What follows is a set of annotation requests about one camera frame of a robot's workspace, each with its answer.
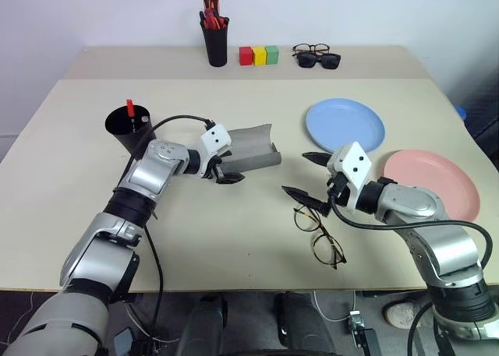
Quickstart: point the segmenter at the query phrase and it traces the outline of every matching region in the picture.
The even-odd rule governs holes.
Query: pink plate
[[[452,161],[436,153],[398,151],[384,165],[384,176],[401,185],[435,192],[453,220],[473,221],[480,211],[480,197],[471,179]]]

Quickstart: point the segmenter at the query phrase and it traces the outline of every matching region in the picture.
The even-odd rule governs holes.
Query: white wall
[[[0,0],[0,136],[22,130],[84,45],[201,44],[201,5]],[[230,44],[404,45],[454,102],[499,67],[498,0],[221,0],[221,11]]]

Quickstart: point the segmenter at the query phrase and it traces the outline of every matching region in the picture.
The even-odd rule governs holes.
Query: black pen holder
[[[211,66],[224,66],[227,64],[227,29],[228,20],[225,27],[219,30],[206,29],[201,25],[208,54],[208,62]]]
[[[141,138],[148,134],[148,138],[142,143],[141,147],[137,148],[135,159],[139,160],[145,154],[149,142],[156,139],[156,134],[150,131],[153,126],[150,123],[149,111],[140,105],[135,105],[134,108],[135,117],[133,124],[126,113],[125,106],[111,112],[106,118],[104,125],[106,130],[115,136],[130,154],[133,154]]]

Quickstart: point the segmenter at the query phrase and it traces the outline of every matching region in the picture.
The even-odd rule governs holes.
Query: yellow block
[[[253,50],[253,64],[254,65],[265,65],[267,64],[267,51],[265,51],[265,47],[251,47]]]

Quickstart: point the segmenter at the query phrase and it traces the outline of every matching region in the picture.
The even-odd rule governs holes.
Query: blue plate
[[[315,104],[306,114],[306,128],[315,143],[329,152],[353,141],[369,152],[378,148],[384,139],[379,116],[350,99],[326,99]]]

